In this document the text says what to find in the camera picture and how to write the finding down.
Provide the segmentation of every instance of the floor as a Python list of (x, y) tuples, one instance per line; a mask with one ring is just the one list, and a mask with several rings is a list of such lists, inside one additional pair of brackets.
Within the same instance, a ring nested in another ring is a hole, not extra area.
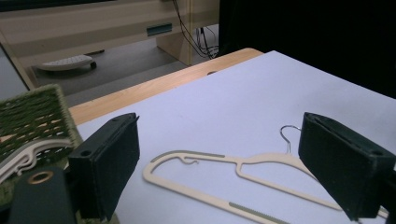
[[(209, 47), (219, 44), (217, 25), (206, 27)], [(62, 87), (69, 106), (79, 105), (95, 98), (120, 91), (139, 83), (186, 68), (187, 65), (157, 48), (155, 39), (149, 39), (104, 52), (90, 54), (97, 63), (95, 69), (88, 65), (69, 71), (48, 73), (34, 68), (40, 86), (57, 83)], [(209, 58), (193, 53), (192, 65)]]

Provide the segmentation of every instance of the desk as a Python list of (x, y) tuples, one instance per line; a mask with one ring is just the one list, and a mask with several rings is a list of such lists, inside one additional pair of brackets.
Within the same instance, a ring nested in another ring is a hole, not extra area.
[[(151, 185), (142, 171), (156, 156), (176, 149), (243, 158), (286, 152), (279, 129), (301, 126), (305, 111), (336, 119), (396, 153), (394, 99), (275, 51), (126, 105), (78, 125), (78, 130), (86, 139), (117, 115), (140, 116), (141, 158), (116, 209), (120, 223), (252, 223)], [(285, 135), (297, 156), (299, 133), (291, 129)], [(249, 165), (244, 172), (331, 200), (313, 179), (280, 164)], [(290, 223), (350, 223), (342, 212), (239, 179), (230, 164), (173, 160), (155, 174)], [(362, 220), (384, 222), (381, 217)]]
[[(219, 0), (178, 0), (189, 32), (219, 21)], [(148, 36), (147, 28), (172, 23), (170, 32)], [(191, 64), (191, 46), (181, 33), (170, 0), (118, 0), (0, 13), (0, 43), (29, 89), (31, 66), (158, 37), (158, 46)]]

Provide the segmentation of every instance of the desk leg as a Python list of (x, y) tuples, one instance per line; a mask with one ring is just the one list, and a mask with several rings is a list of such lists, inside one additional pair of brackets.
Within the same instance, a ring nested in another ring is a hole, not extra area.
[(192, 64), (192, 48), (182, 33), (156, 38), (157, 46), (186, 65)]

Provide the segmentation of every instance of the white object on floor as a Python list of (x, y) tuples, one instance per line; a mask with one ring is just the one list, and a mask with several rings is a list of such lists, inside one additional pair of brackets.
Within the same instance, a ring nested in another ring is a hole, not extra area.
[(92, 69), (96, 67), (96, 62), (93, 60), (92, 57), (87, 55), (78, 55), (71, 58), (61, 59), (55, 62), (42, 63), (40, 65), (37, 65), (36, 67), (41, 70), (55, 72), (76, 69), (87, 64), (89, 64)]

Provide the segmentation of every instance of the black backdrop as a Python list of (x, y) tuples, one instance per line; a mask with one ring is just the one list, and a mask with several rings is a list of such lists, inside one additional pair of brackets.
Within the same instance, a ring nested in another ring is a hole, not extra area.
[(219, 56), (276, 50), (396, 98), (393, 0), (221, 0)]

